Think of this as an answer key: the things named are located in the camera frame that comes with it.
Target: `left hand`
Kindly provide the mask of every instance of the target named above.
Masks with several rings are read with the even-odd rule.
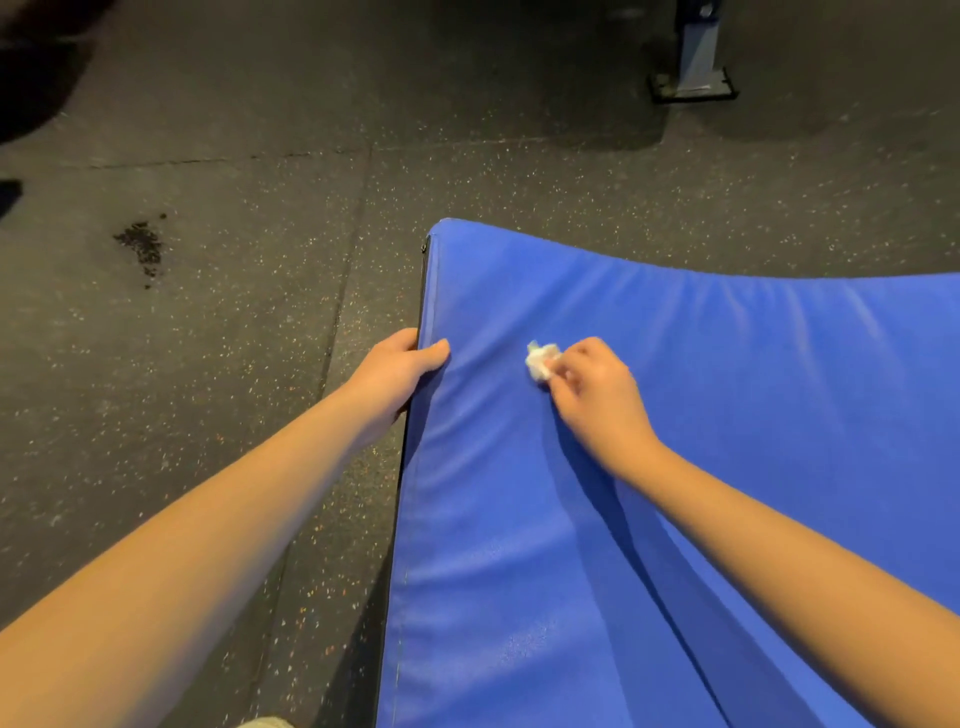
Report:
[[[450,356],[446,339],[417,349],[417,330],[405,328],[374,346],[346,384],[366,421],[358,447],[372,445],[390,429],[420,377],[440,369]]]

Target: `hand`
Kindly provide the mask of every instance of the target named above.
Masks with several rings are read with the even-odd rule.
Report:
[[[364,419],[358,447],[372,445],[383,437],[413,395],[420,377],[440,369],[449,356],[446,339],[418,350],[415,328],[398,331],[374,346],[342,387],[355,398]]]
[[[637,457],[661,447],[630,369],[597,338],[574,344],[549,366],[561,418],[608,473],[630,480]]]

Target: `blue mat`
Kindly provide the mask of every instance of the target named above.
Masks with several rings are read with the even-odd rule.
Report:
[[[526,344],[591,335],[671,448],[960,611],[960,276],[714,276],[445,220],[379,728],[867,725],[559,423]]]

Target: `forearm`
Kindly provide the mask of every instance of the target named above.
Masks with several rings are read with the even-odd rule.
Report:
[[[158,722],[336,477],[360,427],[335,393],[0,633],[0,724]]]
[[[960,618],[663,448],[628,478],[868,716],[960,725]]]

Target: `wet spot on floor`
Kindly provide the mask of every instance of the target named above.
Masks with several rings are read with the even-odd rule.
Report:
[[[136,253],[136,262],[143,269],[143,274],[153,281],[160,275],[160,263],[162,262],[161,249],[163,241],[157,232],[150,227],[146,220],[133,223],[119,235],[114,235],[113,239],[125,248],[130,248]],[[150,288],[148,282],[143,287]]]

